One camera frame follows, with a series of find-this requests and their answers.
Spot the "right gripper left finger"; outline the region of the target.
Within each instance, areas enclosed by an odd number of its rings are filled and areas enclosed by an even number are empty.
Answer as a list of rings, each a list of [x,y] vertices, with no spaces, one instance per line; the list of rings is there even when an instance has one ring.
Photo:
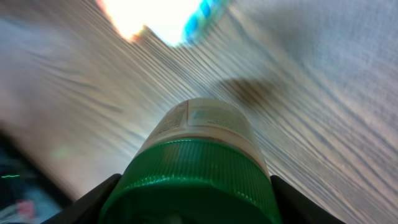
[[[121,176],[121,174],[113,174],[71,206],[42,222],[42,224],[96,224],[99,220],[101,208]]]

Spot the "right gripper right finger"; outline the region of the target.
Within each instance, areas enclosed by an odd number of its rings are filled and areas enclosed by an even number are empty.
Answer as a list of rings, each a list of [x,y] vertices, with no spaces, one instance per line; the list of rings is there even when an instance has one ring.
[[[345,224],[277,175],[271,184],[285,224]]]

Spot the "green lid jar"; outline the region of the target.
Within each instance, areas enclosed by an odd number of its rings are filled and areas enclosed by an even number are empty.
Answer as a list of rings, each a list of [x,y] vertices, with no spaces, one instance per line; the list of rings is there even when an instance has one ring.
[[[100,223],[281,223],[249,121],[221,100],[170,109],[122,174]]]

